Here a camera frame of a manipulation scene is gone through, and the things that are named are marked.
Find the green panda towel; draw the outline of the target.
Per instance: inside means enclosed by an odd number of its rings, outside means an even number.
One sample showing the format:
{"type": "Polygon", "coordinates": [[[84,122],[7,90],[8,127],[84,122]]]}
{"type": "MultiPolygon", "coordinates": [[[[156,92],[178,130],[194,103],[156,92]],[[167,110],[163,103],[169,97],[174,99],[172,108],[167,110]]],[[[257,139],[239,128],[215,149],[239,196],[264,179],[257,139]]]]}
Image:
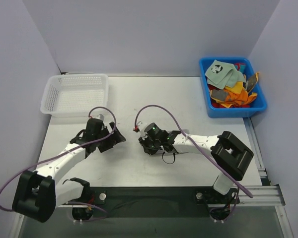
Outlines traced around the green panda towel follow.
{"type": "Polygon", "coordinates": [[[246,82],[243,73],[238,71],[233,64],[218,60],[214,60],[206,70],[205,77],[209,85],[221,90],[226,86],[233,88],[238,82],[246,82]]]}

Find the black base mat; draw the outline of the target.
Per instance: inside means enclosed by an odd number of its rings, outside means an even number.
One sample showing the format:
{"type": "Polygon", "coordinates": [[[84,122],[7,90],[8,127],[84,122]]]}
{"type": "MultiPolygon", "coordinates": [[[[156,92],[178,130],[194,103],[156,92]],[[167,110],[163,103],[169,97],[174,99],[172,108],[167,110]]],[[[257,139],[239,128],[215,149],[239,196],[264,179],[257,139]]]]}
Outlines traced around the black base mat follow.
{"type": "Polygon", "coordinates": [[[92,187],[92,207],[74,205],[70,217],[83,222],[105,218],[226,219],[240,203],[237,188],[226,195],[203,187],[92,187]]]}

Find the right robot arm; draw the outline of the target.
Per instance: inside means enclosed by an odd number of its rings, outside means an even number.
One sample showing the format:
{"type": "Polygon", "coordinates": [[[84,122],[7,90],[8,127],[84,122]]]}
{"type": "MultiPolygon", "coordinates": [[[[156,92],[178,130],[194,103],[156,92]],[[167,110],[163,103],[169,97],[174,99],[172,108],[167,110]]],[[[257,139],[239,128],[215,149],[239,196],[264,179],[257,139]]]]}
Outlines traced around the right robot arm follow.
{"type": "Polygon", "coordinates": [[[248,197],[253,198],[253,194],[241,185],[240,181],[254,154],[229,131],[224,131],[221,135],[202,136],[180,130],[166,131],[154,126],[152,129],[141,131],[139,143],[149,155],[158,152],[173,155],[202,154],[220,171],[213,184],[215,191],[226,195],[231,187],[236,185],[248,197]]]}

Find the orange towel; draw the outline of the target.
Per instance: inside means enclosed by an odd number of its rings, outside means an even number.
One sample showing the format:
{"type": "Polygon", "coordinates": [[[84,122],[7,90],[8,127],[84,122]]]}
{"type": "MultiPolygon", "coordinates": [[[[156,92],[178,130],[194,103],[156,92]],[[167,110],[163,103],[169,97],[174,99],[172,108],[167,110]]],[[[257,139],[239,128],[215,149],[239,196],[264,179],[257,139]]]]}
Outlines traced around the orange towel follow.
{"type": "Polygon", "coordinates": [[[258,94],[248,92],[242,82],[238,82],[233,88],[224,89],[208,85],[212,106],[215,108],[250,108],[250,104],[256,100],[258,94]]]}

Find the red blue towel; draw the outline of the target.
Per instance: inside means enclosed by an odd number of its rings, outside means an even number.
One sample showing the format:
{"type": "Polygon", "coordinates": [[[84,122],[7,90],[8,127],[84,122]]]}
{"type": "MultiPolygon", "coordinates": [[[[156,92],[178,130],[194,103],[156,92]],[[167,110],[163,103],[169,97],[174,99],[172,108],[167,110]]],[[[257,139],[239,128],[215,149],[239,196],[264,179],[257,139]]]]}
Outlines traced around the red blue towel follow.
{"type": "Polygon", "coordinates": [[[241,72],[242,74],[244,74],[244,71],[246,69],[246,64],[245,63],[238,62],[238,63],[234,63],[233,65],[235,66],[235,68],[239,72],[241,72]]]}

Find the grey orange-edged towel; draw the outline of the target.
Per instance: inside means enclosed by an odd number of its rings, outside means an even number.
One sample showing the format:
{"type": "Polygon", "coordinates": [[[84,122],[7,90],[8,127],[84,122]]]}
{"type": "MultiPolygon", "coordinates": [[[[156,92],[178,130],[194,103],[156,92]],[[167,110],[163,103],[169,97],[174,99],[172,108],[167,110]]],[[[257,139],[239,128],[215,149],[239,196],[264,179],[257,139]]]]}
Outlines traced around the grey orange-edged towel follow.
{"type": "Polygon", "coordinates": [[[249,77],[246,80],[245,89],[248,93],[250,93],[257,85],[257,83],[259,81],[259,74],[260,74],[260,72],[256,72],[255,74],[253,74],[251,77],[249,77]]]}

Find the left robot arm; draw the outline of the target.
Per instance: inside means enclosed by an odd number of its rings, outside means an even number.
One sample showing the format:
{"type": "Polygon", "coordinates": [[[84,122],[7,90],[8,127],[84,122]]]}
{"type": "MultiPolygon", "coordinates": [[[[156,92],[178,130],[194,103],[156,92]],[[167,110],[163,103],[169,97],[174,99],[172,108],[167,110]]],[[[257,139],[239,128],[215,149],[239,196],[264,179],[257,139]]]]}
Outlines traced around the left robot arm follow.
{"type": "Polygon", "coordinates": [[[58,206],[67,202],[93,204],[95,195],[89,182],[62,178],[95,150],[102,153],[125,142],[115,123],[109,125],[110,129],[102,119],[89,119],[86,128],[70,140],[55,160],[34,171],[22,172],[12,203],[13,211],[43,223],[58,206]]]}

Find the white perforated plastic basket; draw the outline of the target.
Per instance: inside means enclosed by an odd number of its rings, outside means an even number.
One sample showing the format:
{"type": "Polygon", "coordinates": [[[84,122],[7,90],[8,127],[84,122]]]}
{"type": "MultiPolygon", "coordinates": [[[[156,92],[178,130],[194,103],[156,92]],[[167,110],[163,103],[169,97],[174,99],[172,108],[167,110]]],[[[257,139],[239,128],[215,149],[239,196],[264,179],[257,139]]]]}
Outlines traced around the white perforated plastic basket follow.
{"type": "Polygon", "coordinates": [[[108,94],[106,74],[55,75],[47,81],[40,111],[54,117],[83,117],[94,107],[106,107],[108,94]]]}

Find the aluminium front rail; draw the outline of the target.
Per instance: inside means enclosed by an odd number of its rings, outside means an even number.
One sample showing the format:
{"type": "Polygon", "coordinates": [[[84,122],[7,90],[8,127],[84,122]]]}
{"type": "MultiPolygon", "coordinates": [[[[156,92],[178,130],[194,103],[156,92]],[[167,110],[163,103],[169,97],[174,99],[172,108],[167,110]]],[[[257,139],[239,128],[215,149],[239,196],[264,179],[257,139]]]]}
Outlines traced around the aluminium front rail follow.
{"type": "Polygon", "coordinates": [[[12,238],[291,238],[278,186],[95,187],[96,208],[61,206],[45,223],[18,215],[12,238]]]}

